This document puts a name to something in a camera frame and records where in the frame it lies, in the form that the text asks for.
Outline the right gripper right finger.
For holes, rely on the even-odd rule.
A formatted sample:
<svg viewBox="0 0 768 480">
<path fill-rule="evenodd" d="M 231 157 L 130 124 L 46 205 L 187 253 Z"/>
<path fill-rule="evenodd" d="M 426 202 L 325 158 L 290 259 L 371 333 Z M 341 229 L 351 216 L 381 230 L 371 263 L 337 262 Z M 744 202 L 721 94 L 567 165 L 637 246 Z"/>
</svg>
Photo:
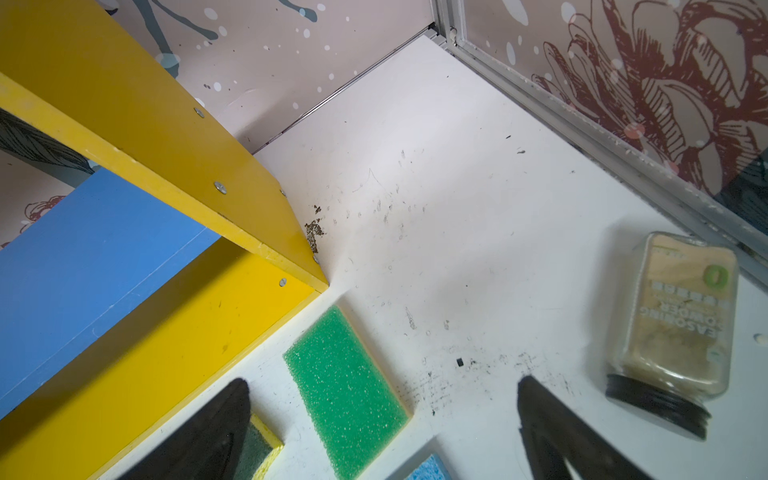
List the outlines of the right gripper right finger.
<svg viewBox="0 0 768 480">
<path fill-rule="evenodd" d="M 647 479 L 649 475 L 624 457 L 535 377 L 518 383 L 520 434 L 532 477 L 570 479 Z"/>
</svg>

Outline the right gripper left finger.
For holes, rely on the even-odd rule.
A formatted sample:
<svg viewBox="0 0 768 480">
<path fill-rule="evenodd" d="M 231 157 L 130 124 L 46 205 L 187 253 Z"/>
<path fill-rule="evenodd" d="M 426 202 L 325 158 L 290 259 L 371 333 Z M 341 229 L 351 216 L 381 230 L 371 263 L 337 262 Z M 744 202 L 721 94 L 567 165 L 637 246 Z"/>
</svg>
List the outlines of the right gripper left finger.
<svg viewBox="0 0 768 480">
<path fill-rule="evenodd" d="M 249 388 L 231 381 L 124 479 L 233 479 L 250 420 Z"/>
</svg>

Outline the green yellow sponge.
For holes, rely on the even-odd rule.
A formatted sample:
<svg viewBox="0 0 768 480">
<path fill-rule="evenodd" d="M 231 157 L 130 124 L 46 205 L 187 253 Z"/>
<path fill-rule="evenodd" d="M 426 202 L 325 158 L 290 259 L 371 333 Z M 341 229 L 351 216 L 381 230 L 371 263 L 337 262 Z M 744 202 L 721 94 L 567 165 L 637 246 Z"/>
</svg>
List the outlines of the green yellow sponge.
<svg viewBox="0 0 768 480">
<path fill-rule="evenodd" d="M 335 476 L 356 479 L 411 419 L 336 305 L 283 354 Z"/>
</svg>

